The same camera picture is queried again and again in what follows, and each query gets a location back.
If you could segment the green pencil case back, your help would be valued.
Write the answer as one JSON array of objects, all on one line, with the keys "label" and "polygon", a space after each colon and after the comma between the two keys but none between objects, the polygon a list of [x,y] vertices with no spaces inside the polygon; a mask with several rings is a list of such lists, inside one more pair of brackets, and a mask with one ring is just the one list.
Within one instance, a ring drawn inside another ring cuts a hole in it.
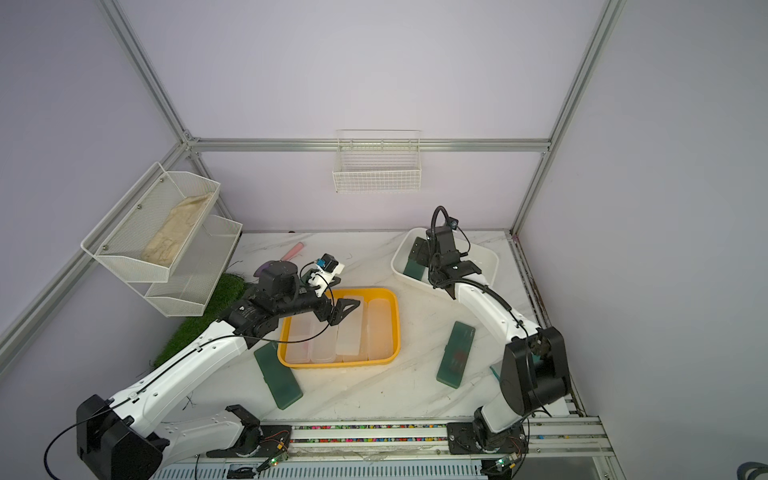
[{"label": "green pencil case back", "polygon": [[416,281],[421,281],[429,264],[428,241],[422,237],[416,237],[408,253],[403,274]]}]

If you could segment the yellow plastic tray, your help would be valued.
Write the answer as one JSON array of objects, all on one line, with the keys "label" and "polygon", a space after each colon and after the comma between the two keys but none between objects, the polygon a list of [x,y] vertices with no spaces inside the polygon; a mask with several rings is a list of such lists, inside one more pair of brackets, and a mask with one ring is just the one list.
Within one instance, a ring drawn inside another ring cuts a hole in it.
[{"label": "yellow plastic tray", "polygon": [[284,321],[277,347],[281,364],[292,369],[353,368],[385,365],[399,354],[400,320],[397,297],[386,288],[348,288],[338,299],[361,305],[348,316],[350,327],[326,328],[313,313]]}]

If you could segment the white plastic storage box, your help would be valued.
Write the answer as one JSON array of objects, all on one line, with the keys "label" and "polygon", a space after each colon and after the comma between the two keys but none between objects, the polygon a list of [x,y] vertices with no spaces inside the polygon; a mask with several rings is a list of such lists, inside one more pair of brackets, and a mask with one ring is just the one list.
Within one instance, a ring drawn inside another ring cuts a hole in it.
[{"label": "white plastic storage box", "polygon": [[[445,294],[445,291],[432,288],[428,282],[426,270],[423,271],[422,276],[419,279],[412,278],[405,274],[409,255],[417,238],[426,238],[425,228],[413,228],[405,235],[390,261],[391,270],[394,273],[395,278],[405,285],[424,293],[441,297]],[[499,267],[498,255],[488,248],[469,243],[464,238],[455,238],[455,243],[461,251],[469,249],[467,259],[481,269],[481,275],[471,276],[471,279],[484,279],[488,286],[493,287]]]}]

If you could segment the clear pencil case pink pen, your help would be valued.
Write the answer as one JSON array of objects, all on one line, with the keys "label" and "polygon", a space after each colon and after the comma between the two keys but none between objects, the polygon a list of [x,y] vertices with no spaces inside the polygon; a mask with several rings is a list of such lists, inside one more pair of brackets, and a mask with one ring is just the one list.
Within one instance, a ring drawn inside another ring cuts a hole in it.
[{"label": "clear pencil case pink pen", "polygon": [[290,364],[304,364],[310,360],[308,338],[314,334],[315,320],[309,314],[297,315],[291,319],[288,330],[285,360]]}]

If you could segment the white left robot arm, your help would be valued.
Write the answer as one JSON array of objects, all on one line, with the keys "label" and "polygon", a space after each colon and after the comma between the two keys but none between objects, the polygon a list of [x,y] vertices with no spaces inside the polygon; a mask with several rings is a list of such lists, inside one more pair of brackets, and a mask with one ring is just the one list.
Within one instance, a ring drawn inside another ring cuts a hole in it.
[{"label": "white left robot arm", "polygon": [[275,331],[281,319],[310,312],[329,326],[356,310],[357,300],[331,289],[344,269],[324,254],[307,272],[270,261],[241,298],[158,369],[108,399],[92,395],[76,410],[76,450],[99,479],[148,479],[156,471],[209,453],[248,457],[263,441],[260,420],[240,404],[192,421],[162,423],[213,373]]}]

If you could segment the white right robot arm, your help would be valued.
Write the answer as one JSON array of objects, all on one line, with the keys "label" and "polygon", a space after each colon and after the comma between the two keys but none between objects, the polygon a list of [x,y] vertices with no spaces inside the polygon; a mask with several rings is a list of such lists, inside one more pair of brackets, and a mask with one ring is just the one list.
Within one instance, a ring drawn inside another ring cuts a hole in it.
[{"label": "white right robot arm", "polygon": [[472,422],[483,451],[501,448],[517,425],[572,393],[565,339],[554,327],[528,320],[494,291],[469,252],[455,244],[459,222],[440,205],[426,229],[427,280],[466,307],[503,346],[500,392]]}]

